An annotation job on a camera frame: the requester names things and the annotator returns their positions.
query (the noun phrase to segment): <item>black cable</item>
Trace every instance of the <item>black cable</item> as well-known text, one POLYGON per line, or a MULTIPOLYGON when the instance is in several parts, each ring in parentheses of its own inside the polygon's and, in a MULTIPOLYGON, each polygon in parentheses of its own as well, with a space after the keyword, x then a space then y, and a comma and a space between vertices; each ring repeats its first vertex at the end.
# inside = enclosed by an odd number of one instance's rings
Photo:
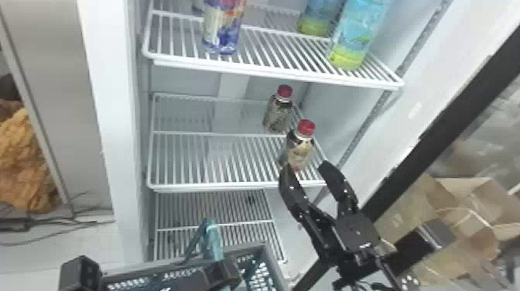
POLYGON ((81 224, 78 224, 75 228, 65 229, 65 230, 61 230, 61 231, 56 231, 56 232, 50 233, 48 235, 43 235, 43 236, 40 236, 38 238, 31 238, 31 239, 28 239, 28 240, 25 240, 25 241, 15 241, 15 242, 3 242, 3 241, 0 241, 0 246, 2 246, 2 247, 14 247, 14 246, 20 246, 20 245, 28 245, 28 244, 32 244, 33 242, 38 242, 38 241, 42 241, 42 240, 47 239, 47 238, 55 237, 57 235, 64 235, 64 234, 71 233, 73 231, 78 231, 78 230, 83 229, 83 228, 92 228, 92 227, 96 227, 96 226, 100 226, 100 225, 112 224, 114 222, 115 221, 101 221, 101 222, 99 222, 99 221, 91 221, 91 222, 81 223, 81 224))
MULTIPOLYGON (((81 197, 81 196, 85 195, 86 193, 88 193, 88 191, 79 193, 78 195, 74 196, 70 200, 74 200, 78 197, 81 197)), ((28 210, 26 211, 26 220, 24 221, 24 224, 26 226, 25 228, 23 228, 23 229, 5 228, 5 229, 0 229, 0 232, 17 232, 17 233, 28 232, 32 228, 37 227, 37 226, 42 226, 42 225, 64 225, 64 226, 74 226, 75 228, 56 231, 56 232, 50 233, 48 235, 43 235, 38 238, 32 238, 32 239, 25 240, 25 241, 16 241, 16 242, 0 241, 0 246, 9 247, 9 246, 28 245, 33 242, 42 241, 44 239, 52 238, 57 235, 71 233, 73 231, 77 231, 77 230, 80 230, 83 228, 92 228, 95 226, 111 224, 111 223, 115 222, 115 221, 101 221, 101 222, 100 221, 79 221, 76 219, 76 216, 78 214, 82 214, 82 213, 86 213, 86 212, 90 212, 90 211, 97 211, 97 210, 111 210, 110 207, 102 207, 101 204, 95 205, 92 207, 87 207, 87 208, 79 210, 79 211, 74 211, 73 216, 71 216, 71 217, 56 216, 56 217, 48 217, 48 218, 40 218, 40 219, 32 218, 30 207, 29 207, 30 204, 32 203, 32 201, 33 201, 32 198, 29 199, 29 202, 27 204, 28 210)), ((8 208, 10 211, 14 210, 13 206, 7 206, 7 207, 2 208, 2 211, 6 210, 8 208)))

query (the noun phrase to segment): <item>open refrigerator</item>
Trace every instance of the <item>open refrigerator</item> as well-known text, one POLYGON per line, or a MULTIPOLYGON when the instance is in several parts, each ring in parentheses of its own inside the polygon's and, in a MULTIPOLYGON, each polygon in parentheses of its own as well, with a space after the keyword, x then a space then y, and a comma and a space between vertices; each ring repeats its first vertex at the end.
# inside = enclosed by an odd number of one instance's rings
POLYGON ((77 1, 128 264, 181 256, 212 216, 224 245, 267 241, 296 282, 317 255, 276 189, 286 131, 261 123, 276 88, 294 90, 288 129, 316 123, 313 156, 297 174, 309 198, 335 215, 316 170, 329 160, 373 206, 520 23, 515 1, 396 1, 361 67, 341 70, 324 56, 328 38, 296 32, 305 6, 249 1, 238 52, 215 56, 201 46, 203 20, 189 1, 77 1))

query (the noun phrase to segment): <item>brown cardboard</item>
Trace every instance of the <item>brown cardboard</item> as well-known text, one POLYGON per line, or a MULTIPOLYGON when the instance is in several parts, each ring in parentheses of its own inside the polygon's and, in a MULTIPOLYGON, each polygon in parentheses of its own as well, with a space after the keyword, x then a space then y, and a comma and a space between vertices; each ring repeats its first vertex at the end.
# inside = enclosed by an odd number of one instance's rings
POLYGON ((393 244, 422 223, 438 218, 436 209, 458 204, 439 182, 423 174, 375 222, 375 227, 382 238, 393 244))
POLYGON ((418 180, 375 222, 395 243, 422 223, 439 218, 457 236, 417 265, 425 284, 440 284, 475 270, 499 254, 498 242, 520 235, 520 201, 490 178, 418 180))
POLYGON ((487 177, 437 180, 460 200, 461 208, 469 210, 469 218, 456 226, 464 235, 471 236, 486 227, 494 230, 499 241, 520 235, 520 200, 508 195, 497 181, 487 177))

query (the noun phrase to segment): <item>jar with red lid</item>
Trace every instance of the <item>jar with red lid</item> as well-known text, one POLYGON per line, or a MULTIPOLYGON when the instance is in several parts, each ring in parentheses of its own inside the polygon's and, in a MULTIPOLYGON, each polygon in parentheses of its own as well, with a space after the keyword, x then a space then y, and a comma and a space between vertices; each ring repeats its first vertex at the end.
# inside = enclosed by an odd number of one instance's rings
POLYGON ((289 85, 281 85, 269 99, 262 124, 270 132, 283 132, 286 129, 293 111, 292 95, 293 89, 289 85))
POLYGON ((280 166, 288 163, 295 172, 307 166, 314 147, 314 129, 314 122, 302 119, 299 121, 298 129, 287 133, 286 147, 278 158, 280 166))

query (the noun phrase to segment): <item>red lid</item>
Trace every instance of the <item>red lid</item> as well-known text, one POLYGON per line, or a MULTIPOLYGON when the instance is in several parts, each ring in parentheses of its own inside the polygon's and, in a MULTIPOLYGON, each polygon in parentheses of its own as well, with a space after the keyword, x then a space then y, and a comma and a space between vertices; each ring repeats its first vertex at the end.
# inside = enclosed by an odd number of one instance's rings
POLYGON ((314 129, 316 129, 316 125, 314 122, 309 119, 302 119, 298 124, 298 132, 302 135, 312 135, 314 133, 314 129))
POLYGON ((278 87, 278 95, 284 97, 284 98, 291 98, 291 95, 293 94, 293 89, 289 85, 280 85, 278 87))

